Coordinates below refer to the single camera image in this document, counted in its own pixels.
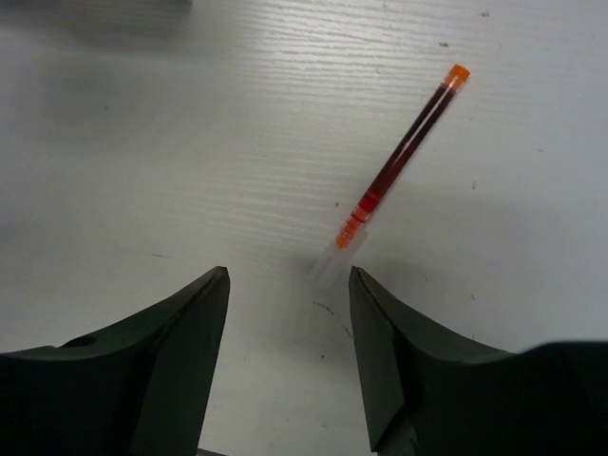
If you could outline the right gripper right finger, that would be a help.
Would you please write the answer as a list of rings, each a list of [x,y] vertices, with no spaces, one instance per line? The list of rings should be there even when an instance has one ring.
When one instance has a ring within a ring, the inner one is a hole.
[[[512,353],[433,321],[361,268],[351,269],[349,292],[373,453],[606,453],[605,343]]]

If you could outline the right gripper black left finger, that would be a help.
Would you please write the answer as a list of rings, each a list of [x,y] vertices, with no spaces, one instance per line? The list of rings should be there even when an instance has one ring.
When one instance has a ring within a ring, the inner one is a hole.
[[[228,310],[216,267],[60,347],[1,356],[5,455],[198,455]]]

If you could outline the red pen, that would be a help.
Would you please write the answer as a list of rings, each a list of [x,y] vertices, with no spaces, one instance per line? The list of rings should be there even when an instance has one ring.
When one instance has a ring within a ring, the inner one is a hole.
[[[354,254],[367,236],[366,229],[376,211],[381,207],[410,159],[432,127],[444,114],[469,76],[468,68],[456,64],[438,85],[367,190],[354,205],[322,256],[315,263],[311,271],[311,280],[319,288],[331,288],[338,276],[351,264]]]

